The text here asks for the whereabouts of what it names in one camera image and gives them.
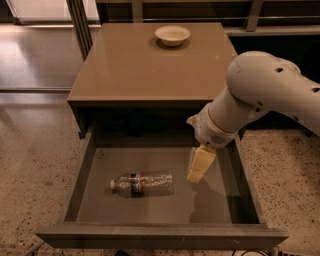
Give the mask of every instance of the speckled floor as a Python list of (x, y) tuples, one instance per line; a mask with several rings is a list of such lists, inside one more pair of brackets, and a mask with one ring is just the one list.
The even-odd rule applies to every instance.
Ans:
[[(20, 47), (21, 52), (15, 48), (9, 54), (8, 49), (12, 48), (3, 38), (10, 33), (14, 35), (12, 45), (19, 36), (23, 36), (22, 42), (32, 40), (28, 37), (32, 36), (30, 31), (28, 35), (17, 35), (15, 33), (23, 30), (19, 28), (22, 32), (12, 32), (15, 29), (0, 26), (0, 86), (10, 86), (12, 81), (16, 81), (17, 86), (24, 86), (23, 79), (21, 84), (20, 79), (15, 80), (15, 70), (24, 73), (31, 61), (30, 56), (32, 59), (38, 55), (45, 60), (46, 51), (37, 53), (33, 44), (30, 44), (31, 48)], [(72, 31), (65, 31), (58, 33), (55, 30), (55, 39), (64, 35), (61, 45), (76, 45)], [(49, 41), (42, 41), (42, 49), (49, 47), (46, 42), (52, 44)], [(72, 59), (63, 69), (59, 67), (60, 62), (48, 69), (42, 69), (38, 64), (31, 65), (34, 69), (41, 69), (41, 79), (49, 78), (45, 85), (72, 86), (82, 63), (80, 52), (74, 47), (74, 51), (59, 52), (59, 48), (55, 49), (60, 62)], [(25, 67), (19, 61), (19, 54), (24, 56)], [(5, 57), (16, 58), (16, 62), (8, 65)], [(30, 81), (34, 85), (40, 81), (38, 85), (41, 85), (41, 79), (33, 77)], [(67, 95), (0, 95), (0, 255), (22, 255), (41, 241), (33, 234), (35, 228), (52, 225), (57, 220), (82, 145), (66, 98)], [(280, 249), (303, 255), (320, 255), (320, 139), (316, 136), (308, 138), (301, 130), (250, 130), (246, 132), (242, 145), (268, 226), (288, 229), (290, 237), (279, 245)], [(231, 251), (128, 252), (133, 256), (232, 254)], [(44, 245), (38, 255), (111, 256), (114, 253), (115, 250), (61, 250)]]

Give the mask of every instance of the clear plastic bottle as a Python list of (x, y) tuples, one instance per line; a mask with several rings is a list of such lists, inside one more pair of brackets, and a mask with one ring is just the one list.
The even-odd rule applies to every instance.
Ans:
[(125, 173), (111, 180), (110, 187), (126, 198), (168, 196), (174, 192), (171, 171)]

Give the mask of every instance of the bottle label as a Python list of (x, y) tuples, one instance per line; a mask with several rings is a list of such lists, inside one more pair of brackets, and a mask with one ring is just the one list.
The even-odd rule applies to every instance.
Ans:
[(142, 183), (142, 173), (131, 173), (131, 196), (140, 197), (143, 196), (143, 183)]

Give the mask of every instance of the bowl rim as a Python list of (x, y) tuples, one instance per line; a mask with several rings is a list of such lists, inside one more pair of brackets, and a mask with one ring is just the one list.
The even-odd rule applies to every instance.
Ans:
[[(183, 31), (184, 32), (184, 36), (181, 38), (176, 38), (176, 39), (168, 39), (165, 36), (161, 36), (161, 32), (163, 30), (170, 30), (170, 29), (174, 29), (174, 30), (179, 30), (179, 31)], [(158, 37), (161, 40), (166, 40), (166, 41), (170, 41), (170, 42), (177, 42), (177, 41), (182, 41), (182, 40), (186, 40), (189, 36), (190, 36), (191, 32), (189, 29), (187, 29), (186, 27), (182, 27), (182, 26), (178, 26), (178, 25), (166, 25), (166, 26), (162, 26), (160, 28), (158, 28), (155, 31), (155, 35), (156, 37)]]

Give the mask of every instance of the bottle cap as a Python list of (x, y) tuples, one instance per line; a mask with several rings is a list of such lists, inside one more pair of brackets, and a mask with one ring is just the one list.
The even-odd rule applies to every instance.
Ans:
[(111, 181), (110, 181), (110, 188), (111, 188), (111, 189), (114, 189), (114, 180), (111, 180)]

